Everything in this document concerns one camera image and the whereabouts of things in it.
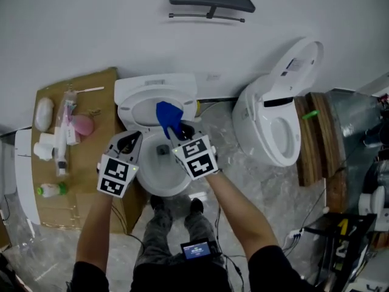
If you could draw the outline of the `white oval pouch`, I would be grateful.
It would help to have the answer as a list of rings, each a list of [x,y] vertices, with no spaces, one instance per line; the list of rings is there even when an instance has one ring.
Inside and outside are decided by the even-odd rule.
[[[39,100],[35,113],[35,127],[40,132],[46,132],[53,118],[54,103],[48,97]]]

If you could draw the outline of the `person's right leg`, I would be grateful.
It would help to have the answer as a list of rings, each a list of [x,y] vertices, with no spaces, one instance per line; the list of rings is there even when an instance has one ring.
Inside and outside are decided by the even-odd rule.
[[[184,220],[184,226],[189,233],[190,242],[207,240],[210,242],[211,253],[220,255],[212,224],[201,211],[190,212]]]

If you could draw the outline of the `brown cardboard box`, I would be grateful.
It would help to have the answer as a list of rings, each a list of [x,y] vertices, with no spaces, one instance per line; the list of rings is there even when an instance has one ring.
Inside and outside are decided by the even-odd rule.
[[[36,93],[36,100],[50,98],[56,114],[64,93],[68,90],[82,90],[104,86],[101,91],[83,92],[77,95],[75,114],[86,114],[94,121],[94,131],[81,142],[67,148],[69,163],[67,175],[58,177],[55,161],[40,160],[32,155],[32,178],[34,187],[42,184],[65,183],[67,194],[44,198],[36,195],[36,205],[42,226],[58,229],[80,230],[97,193],[97,164],[113,135],[124,129],[117,117],[114,103],[114,83],[117,80],[114,67],[84,75],[42,88]]]

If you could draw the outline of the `clear plastic packet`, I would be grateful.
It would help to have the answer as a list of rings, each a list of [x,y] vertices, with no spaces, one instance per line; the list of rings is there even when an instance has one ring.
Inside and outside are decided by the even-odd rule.
[[[57,176],[62,177],[67,175],[69,163],[67,161],[67,145],[66,143],[66,126],[67,121],[67,106],[68,104],[75,104],[77,106],[77,94],[75,91],[66,91],[60,103],[57,112],[55,124],[55,146],[54,146],[54,160],[57,171]]]

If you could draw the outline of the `wooden platform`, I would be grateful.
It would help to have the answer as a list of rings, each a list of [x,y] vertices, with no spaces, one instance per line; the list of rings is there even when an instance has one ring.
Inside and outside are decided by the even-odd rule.
[[[298,182],[309,187],[335,174],[341,164],[335,119],[324,93],[309,92],[294,99],[301,132],[301,149],[297,159]],[[301,117],[313,110],[320,114],[310,120]]]

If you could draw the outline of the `person's black shoe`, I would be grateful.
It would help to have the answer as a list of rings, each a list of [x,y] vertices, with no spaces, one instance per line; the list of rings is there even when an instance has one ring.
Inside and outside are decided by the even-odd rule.
[[[190,214],[203,214],[204,213],[204,205],[199,198],[193,198],[190,203]]]
[[[150,198],[150,205],[154,212],[165,211],[165,203],[162,197],[152,195]]]

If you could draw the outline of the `white flat stick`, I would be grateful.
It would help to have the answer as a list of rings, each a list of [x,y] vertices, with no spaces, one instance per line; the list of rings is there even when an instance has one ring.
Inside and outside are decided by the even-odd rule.
[[[83,93],[83,92],[101,91],[101,90],[104,90],[104,89],[105,89],[104,86],[100,86],[100,87],[94,87],[94,88],[88,88],[88,89],[77,90],[77,91],[75,91],[75,92],[76,92],[76,94],[80,94],[80,93]]]

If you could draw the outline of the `person's left leg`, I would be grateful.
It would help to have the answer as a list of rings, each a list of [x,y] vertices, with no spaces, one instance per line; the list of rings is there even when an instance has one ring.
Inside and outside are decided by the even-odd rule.
[[[164,205],[154,208],[154,217],[146,225],[143,249],[138,254],[135,267],[144,264],[164,265],[173,257],[167,236],[173,224],[171,212]]]

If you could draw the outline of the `white toilet lid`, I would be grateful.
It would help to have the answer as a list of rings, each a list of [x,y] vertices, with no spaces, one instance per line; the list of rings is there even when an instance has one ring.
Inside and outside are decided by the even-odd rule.
[[[170,103],[193,120],[197,111],[198,87],[194,74],[172,73],[123,78],[115,81],[114,101],[118,117],[128,130],[159,126],[156,105]]]

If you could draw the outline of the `pink spray bottle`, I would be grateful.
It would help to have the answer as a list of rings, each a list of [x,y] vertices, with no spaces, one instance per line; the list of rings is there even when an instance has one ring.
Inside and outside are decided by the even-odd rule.
[[[72,114],[75,108],[75,104],[68,104],[67,106],[68,124],[73,126],[78,134],[89,136],[94,131],[94,121],[92,117],[87,116],[86,114]]]

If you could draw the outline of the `person's leg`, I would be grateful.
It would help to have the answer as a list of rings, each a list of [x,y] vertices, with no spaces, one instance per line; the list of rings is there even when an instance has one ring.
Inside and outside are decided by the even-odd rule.
[[[210,242],[211,253],[220,255],[212,224],[201,211],[190,212],[184,220],[184,226],[189,233],[190,242],[207,240]]]
[[[171,212],[164,205],[154,208],[154,217],[146,225],[143,249],[138,254],[135,267],[144,264],[164,265],[173,257],[167,236],[173,224]]]

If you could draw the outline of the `white smart toilet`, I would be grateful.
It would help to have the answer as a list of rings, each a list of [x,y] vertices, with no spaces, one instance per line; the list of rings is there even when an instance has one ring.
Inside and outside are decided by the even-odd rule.
[[[323,56],[320,41],[302,38],[271,71],[243,89],[232,111],[232,124],[247,156],[276,167],[296,163],[301,130],[294,99],[313,86]]]

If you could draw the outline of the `small white box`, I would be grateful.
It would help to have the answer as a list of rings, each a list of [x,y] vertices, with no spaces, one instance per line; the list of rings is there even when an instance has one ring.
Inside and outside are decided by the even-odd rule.
[[[80,143],[80,135],[75,130],[75,127],[72,123],[69,123],[66,126],[66,143],[69,146],[77,145]]]

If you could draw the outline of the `person's right black shoe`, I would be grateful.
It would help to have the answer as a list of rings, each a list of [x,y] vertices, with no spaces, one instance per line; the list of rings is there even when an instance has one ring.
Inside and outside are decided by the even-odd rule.
[[[190,203],[190,214],[203,214],[204,213],[204,205],[199,198],[193,198]]]

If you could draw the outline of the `person's left black shoe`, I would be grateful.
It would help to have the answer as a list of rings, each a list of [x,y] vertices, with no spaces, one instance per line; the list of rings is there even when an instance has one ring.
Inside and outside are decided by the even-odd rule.
[[[150,198],[150,205],[154,212],[165,211],[165,203],[162,197],[152,195]]]

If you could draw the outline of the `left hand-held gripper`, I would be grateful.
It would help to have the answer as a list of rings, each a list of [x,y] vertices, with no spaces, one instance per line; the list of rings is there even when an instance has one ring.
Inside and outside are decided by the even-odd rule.
[[[140,131],[124,131],[111,138],[98,164],[99,192],[123,198],[139,170],[134,164],[138,161],[142,141]]]

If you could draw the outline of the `person's right forearm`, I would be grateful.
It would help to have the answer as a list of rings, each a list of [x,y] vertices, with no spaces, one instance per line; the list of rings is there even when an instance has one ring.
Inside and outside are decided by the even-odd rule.
[[[277,246],[276,236],[263,213],[223,174],[206,177],[247,260],[267,246]]]

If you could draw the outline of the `person's left forearm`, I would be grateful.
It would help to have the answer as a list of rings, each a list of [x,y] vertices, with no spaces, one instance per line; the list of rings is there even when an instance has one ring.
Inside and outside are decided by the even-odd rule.
[[[113,196],[97,192],[81,230],[76,262],[86,262],[104,273],[109,256],[110,222]]]

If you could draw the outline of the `blue cloth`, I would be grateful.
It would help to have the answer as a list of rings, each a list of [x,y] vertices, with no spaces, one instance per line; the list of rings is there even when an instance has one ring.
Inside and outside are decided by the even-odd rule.
[[[171,128],[177,137],[182,136],[181,119],[184,112],[171,103],[161,101],[156,104],[156,117],[166,137],[170,139],[168,128]]]

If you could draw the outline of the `black metal cart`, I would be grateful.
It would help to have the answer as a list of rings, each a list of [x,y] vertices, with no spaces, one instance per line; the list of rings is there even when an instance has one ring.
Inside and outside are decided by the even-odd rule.
[[[329,212],[303,228],[324,240],[315,287],[327,292],[345,292],[365,264],[376,218],[376,214]]]

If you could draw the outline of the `person's black shirt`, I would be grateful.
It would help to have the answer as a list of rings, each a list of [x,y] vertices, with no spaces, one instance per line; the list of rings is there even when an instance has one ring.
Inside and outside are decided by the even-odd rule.
[[[303,280],[278,246],[258,250],[248,261],[251,292],[323,292]],[[67,292],[109,292],[106,274],[77,262]],[[129,292],[232,292],[226,270],[209,261],[136,267]]]

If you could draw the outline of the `black screen device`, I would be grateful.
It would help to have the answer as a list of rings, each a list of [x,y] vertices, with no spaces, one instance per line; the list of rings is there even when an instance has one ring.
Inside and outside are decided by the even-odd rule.
[[[181,244],[181,250],[185,261],[202,259],[214,259],[221,255],[216,241],[207,238]]]

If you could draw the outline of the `white bottle green cap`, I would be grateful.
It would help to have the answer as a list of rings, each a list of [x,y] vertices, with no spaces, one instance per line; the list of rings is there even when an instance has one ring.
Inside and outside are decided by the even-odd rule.
[[[44,198],[50,198],[67,194],[67,188],[63,182],[58,184],[42,184],[36,189],[36,192]]]

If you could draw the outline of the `white power strip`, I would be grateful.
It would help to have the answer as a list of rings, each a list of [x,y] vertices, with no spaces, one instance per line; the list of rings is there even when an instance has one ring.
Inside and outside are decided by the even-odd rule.
[[[294,243],[296,243],[301,238],[303,233],[304,233],[304,228],[295,229],[295,230],[290,231],[290,233],[288,233],[288,235],[286,236],[285,245],[292,246]]]

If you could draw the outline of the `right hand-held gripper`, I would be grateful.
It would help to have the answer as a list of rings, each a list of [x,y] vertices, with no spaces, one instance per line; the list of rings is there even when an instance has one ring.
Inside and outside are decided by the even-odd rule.
[[[168,127],[172,152],[192,180],[203,178],[219,170],[216,149],[200,121],[181,121],[182,130]]]

